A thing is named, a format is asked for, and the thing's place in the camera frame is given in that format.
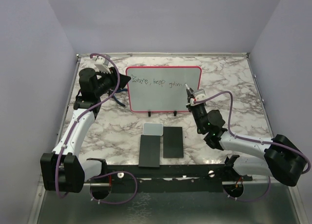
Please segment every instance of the purple wall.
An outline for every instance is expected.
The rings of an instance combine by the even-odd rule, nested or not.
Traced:
[[[274,133],[312,160],[312,0],[281,0],[251,53]],[[312,223],[312,172],[298,187]]]
[[[77,53],[250,52],[279,0],[49,0]]]
[[[0,223],[26,223],[76,54],[48,0],[0,0]]]

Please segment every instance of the black metal bar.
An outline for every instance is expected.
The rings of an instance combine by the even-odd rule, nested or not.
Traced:
[[[210,182],[208,179],[186,179],[170,181],[164,179],[138,180],[137,192],[163,193],[163,192],[222,192],[222,182]],[[135,185],[131,179],[123,179],[122,182],[113,181],[112,193],[132,193]]]
[[[145,168],[137,165],[108,165],[108,171],[127,171],[136,178],[206,178],[209,171],[214,172],[211,180],[235,181],[239,177],[235,176],[229,180],[230,168],[224,164],[191,164],[191,165],[160,165],[159,168]]]

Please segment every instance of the dark rectangular plate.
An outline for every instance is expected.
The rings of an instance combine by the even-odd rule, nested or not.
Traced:
[[[139,167],[159,167],[160,136],[141,135]]]
[[[164,158],[183,158],[182,127],[164,126]]]

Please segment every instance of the black joint housing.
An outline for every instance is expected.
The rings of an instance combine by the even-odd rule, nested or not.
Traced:
[[[275,143],[280,143],[300,152],[300,150],[283,135],[277,135],[272,140]],[[272,175],[279,182],[287,186],[296,186],[307,164],[305,159],[298,154],[273,144],[265,150],[264,158]]]
[[[208,135],[204,138],[206,144],[212,149],[219,149],[223,151],[223,148],[220,145],[221,136],[225,131],[228,131],[225,128],[221,128],[217,133],[209,132]]]
[[[208,132],[216,133],[220,131],[222,126],[225,124],[220,111],[211,110],[207,113],[204,103],[189,106],[189,110],[192,112],[194,117],[198,134],[204,135]]]
[[[87,161],[99,161],[102,163],[102,169],[100,175],[105,175],[108,173],[107,163],[105,159],[99,159],[99,158],[88,158]]]
[[[55,191],[55,171],[58,155],[44,153],[40,159],[44,188]],[[58,168],[58,188],[60,191],[79,193],[84,184],[84,171],[73,155],[62,155],[63,167]]]
[[[74,110],[79,108],[88,109],[101,102],[100,97],[107,93],[110,89],[115,89],[118,81],[115,69],[110,68],[111,73],[106,74],[96,72],[92,68],[85,68],[79,72],[80,95],[76,96]],[[124,88],[131,80],[129,76],[120,74],[119,89]],[[92,111],[95,118],[98,115],[101,106],[97,106]]]
[[[233,155],[230,158],[226,158],[224,162],[224,169],[222,170],[222,176],[224,181],[237,181],[240,175],[233,169],[234,162],[239,158],[239,155]]]

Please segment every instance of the purple cable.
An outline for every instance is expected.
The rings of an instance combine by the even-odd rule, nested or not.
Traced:
[[[228,120],[228,130],[229,130],[229,133],[238,138],[238,139],[241,139],[241,140],[246,140],[246,141],[250,141],[250,142],[254,142],[254,143],[263,143],[263,144],[273,144],[273,145],[276,145],[276,146],[279,146],[279,147],[282,147],[284,149],[287,149],[293,153],[296,153],[298,154],[299,156],[301,156],[308,164],[308,167],[305,171],[302,172],[302,174],[306,174],[310,171],[311,169],[311,162],[309,161],[309,159],[302,153],[302,152],[299,152],[291,147],[288,147],[288,146],[285,146],[283,144],[280,144],[280,143],[275,143],[275,142],[269,142],[269,141],[263,141],[261,142],[260,140],[254,140],[254,139],[249,139],[249,138],[245,138],[245,137],[242,137],[242,136],[239,136],[239,135],[236,135],[235,133],[232,132],[231,130],[231,116],[232,116],[232,111],[233,111],[233,94],[230,92],[230,91],[221,91],[219,92],[218,94],[215,94],[214,96],[211,96],[203,101],[194,101],[194,103],[205,103],[207,101],[210,101],[222,94],[229,94],[231,96],[231,103],[230,103],[230,112],[229,112],[229,120]]]
[[[119,84],[120,84],[120,75],[119,75],[119,71],[118,71],[118,68],[117,66],[115,65],[115,63],[108,57],[100,54],[100,53],[91,53],[90,54],[90,58],[92,58],[93,56],[99,56],[99,57],[103,57],[105,58],[106,60],[108,60],[112,65],[113,67],[115,68],[116,70],[116,73],[117,73],[117,84],[116,84],[116,87],[114,89],[114,91],[111,93],[111,95],[109,95],[109,97],[107,97],[105,100],[103,100],[102,102],[100,103],[97,103],[96,105],[93,105],[92,107],[88,108],[87,110],[85,110],[83,113],[81,113],[76,121],[74,122],[74,124],[72,125],[72,127],[70,128],[69,132],[68,132],[68,135],[64,141],[64,145],[67,145],[72,133],[73,133],[73,130],[75,129],[75,126],[77,125],[77,122],[79,122],[80,118],[82,118],[83,115],[85,115],[87,112],[91,111],[92,109],[98,107],[99,105],[105,103],[106,101],[108,101],[115,93],[116,91],[118,90],[118,87],[119,87]],[[58,160],[57,160],[57,164],[56,164],[56,170],[55,170],[55,191],[58,195],[58,197],[60,197],[61,199],[64,198],[68,193],[65,193],[65,195],[61,195],[60,192],[59,192],[59,164],[60,164],[60,159],[62,157],[62,154],[63,154],[63,151],[64,151],[64,147],[62,147],[61,151],[59,152],[59,155],[58,155]]]
[[[137,179],[135,178],[135,176],[132,173],[129,173],[127,171],[116,171],[116,172],[112,172],[112,173],[108,173],[108,174],[104,174],[104,175],[100,175],[100,176],[95,176],[92,179],[105,178],[107,176],[114,175],[114,174],[117,174],[117,173],[129,174],[133,178],[133,180],[135,181],[135,184],[136,184],[136,188],[135,188],[135,191],[134,191],[133,195],[130,198],[128,198],[127,200],[121,201],[121,202],[101,201],[101,200],[97,200],[97,199],[95,199],[93,197],[92,190],[90,189],[90,195],[91,195],[91,198],[92,198],[91,200],[95,200],[97,202],[104,203],[104,204],[125,204],[125,203],[129,202],[130,200],[132,200],[136,196],[136,194],[137,194]]]
[[[264,197],[266,197],[267,195],[268,195],[268,193],[270,192],[270,190],[271,190],[271,178],[270,177],[268,177],[269,178],[269,184],[268,184],[268,188],[267,188],[267,190],[265,191],[265,193],[263,193],[263,195],[261,195],[261,196],[259,196],[258,198],[255,198],[255,199],[251,199],[251,200],[245,200],[245,199],[238,199],[238,198],[235,198],[235,197],[233,197],[233,196],[230,196],[225,190],[223,190],[223,192],[226,194],[226,195],[228,195],[228,197],[230,198],[230,199],[232,199],[232,200],[235,200],[235,201],[240,201],[240,202],[256,202],[256,201],[259,201],[259,200],[261,200],[262,198],[264,198]]]
[[[59,155],[58,155],[58,160],[57,160],[57,165],[58,165],[58,166],[57,166],[56,168],[59,168],[59,163],[60,163],[60,158],[61,158],[60,155],[63,154],[64,149],[65,149],[64,147],[62,147],[62,148],[60,149],[60,152],[59,152]],[[64,197],[67,196],[68,192],[66,192],[64,195],[61,195],[60,192],[59,192],[59,170],[58,170],[58,169],[55,170],[55,181],[56,181],[56,180],[57,180],[58,182],[55,183],[55,191],[57,192],[58,197],[60,197],[61,199],[63,199]]]
[[[214,99],[214,98],[216,98],[216,97],[218,97],[218,96],[220,96],[220,95],[226,94],[226,93],[229,94],[230,97],[231,97],[230,112],[229,112],[229,119],[228,119],[228,130],[229,130],[229,133],[230,133],[233,137],[236,137],[236,138],[241,139],[241,140],[246,140],[246,141],[254,142],[254,143],[273,144],[273,145],[276,145],[276,146],[285,148],[285,149],[287,149],[287,150],[289,150],[289,151],[291,151],[291,152],[293,152],[293,153],[298,154],[299,156],[301,156],[301,157],[307,162],[308,167],[307,167],[307,169],[306,169],[305,171],[302,172],[302,174],[308,173],[308,172],[310,171],[310,169],[311,169],[311,162],[310,162],[310,160],[309,160],[303,153],[301,153],[301,152],[299,152],[299,151],[297,151],[297,150],[295,150],[295,149],[293,149],[293,148],[291,148],[291,147],[285,146],[285,145],[280,144],[280,143],[275,143],[275,142],[269,142],[269,141],[263,141],[263,142],[261,142],[260,140],[254,140],[254,139],[245,138],[245,137],[242,137],[242,136],[239,136],[239,135],[236,135],[235,133],[233,133],[232,130],[231,130],[231,116],[232,116],[232,111],[233,111],[233,94],[232,94],[230,91],[221,91],[221,92],[215,94],[214,96],[211,96],[211,97],[209,97],[209,98],[207,98],[207,99],[205,99],[205,100],[202,100],[202,101],[194,101],[194,103],[205,103],[205,102],[207,102],[207,101],[210,101],[210,100],[212,100],[212,99]],[[266,192],[265,192],[262,196],[260,196],[260,197],[258,197],[258,198],[256,198],[256,199],[253,199],[253,200],[239,200],[239,199],[236,199],[236,200],[237,200],[237,201],[242,201],[242,202],[254,202],[254,201],[258,201],[258,200],[264,198],[264,197],[269,193],[270,189],[271,189],[271,178],[269,177],[269,186],[268,186],[268,189],[266,190]]]

